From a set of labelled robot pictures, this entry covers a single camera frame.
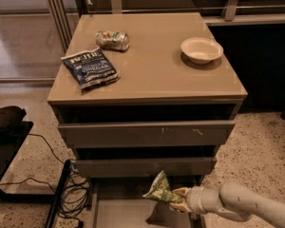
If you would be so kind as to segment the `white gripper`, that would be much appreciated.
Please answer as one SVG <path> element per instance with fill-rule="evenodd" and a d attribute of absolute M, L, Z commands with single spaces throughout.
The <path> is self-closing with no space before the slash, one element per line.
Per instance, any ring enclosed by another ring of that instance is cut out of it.
<path fill-rule="evenodd" d="M 206 211 L 202 205 L 202 194 L 204 188 L 194 186 L 193 188 L 182 187 L 174 189 L 173 193 L 186 198 L 186 202 L 173 203 L 170 202 L 169 205 L 178 213 L 195 213 L 195 214 L 205 214 Z"/>

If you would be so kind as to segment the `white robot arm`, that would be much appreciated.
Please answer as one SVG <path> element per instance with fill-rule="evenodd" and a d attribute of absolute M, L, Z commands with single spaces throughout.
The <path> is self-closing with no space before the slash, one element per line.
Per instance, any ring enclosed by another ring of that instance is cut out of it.
<path fill-rule="evenodd" d="M 235 182 L 225 182 L 219 189 L 179 188 L 175 193 L 181 195 L 182 200 L 170 206 L 178 211 L 200 215 L 214 213 L 238 222 L 248 221 L 255 215 L 275 228 L 285 228 L 284 203 L 265 198 Z"/>

